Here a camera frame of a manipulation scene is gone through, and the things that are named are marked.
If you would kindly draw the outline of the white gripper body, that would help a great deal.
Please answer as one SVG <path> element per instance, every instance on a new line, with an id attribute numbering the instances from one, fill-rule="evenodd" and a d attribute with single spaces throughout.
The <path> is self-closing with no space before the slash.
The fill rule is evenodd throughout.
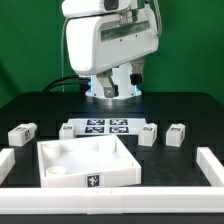
<path id="1" fill-rule="evenodd" d="M 140 9 L 138 21 L 121 25 L 118 14 L 72 19 L 66 28 L 68 54 L 78 75 L 96 75 L 158 49 L 154 12 Z"/>

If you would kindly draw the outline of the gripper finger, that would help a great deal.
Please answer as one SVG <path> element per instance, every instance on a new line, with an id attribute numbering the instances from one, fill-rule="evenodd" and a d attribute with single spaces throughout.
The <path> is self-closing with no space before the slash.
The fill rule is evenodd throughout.
<path id="1" fill-rule="evenodd" d="M 101 84 L 106 98 L 114 98 L 118 96 L 118 86 L 112 80 L 112 71 L 108 70 L 97 75 L 97 79 Z"/>
<path id="2" fill-rule="evenodd" d="M 140 85 L 143 81 L 144 59 L 139 58 L 131 62 L 132 72 L 130 75 L 132 85 Z"/>

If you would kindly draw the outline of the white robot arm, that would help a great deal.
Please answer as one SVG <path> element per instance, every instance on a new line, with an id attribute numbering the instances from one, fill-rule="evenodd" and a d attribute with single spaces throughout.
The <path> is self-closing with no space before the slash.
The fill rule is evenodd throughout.
<path id="1" fill-rule="evenodd" d="M 144 57 L 158 49 L 158 0 L 64 0 L 72 69 L 90 79 L 86 97 L 106 104 L 141 96 Z"/>

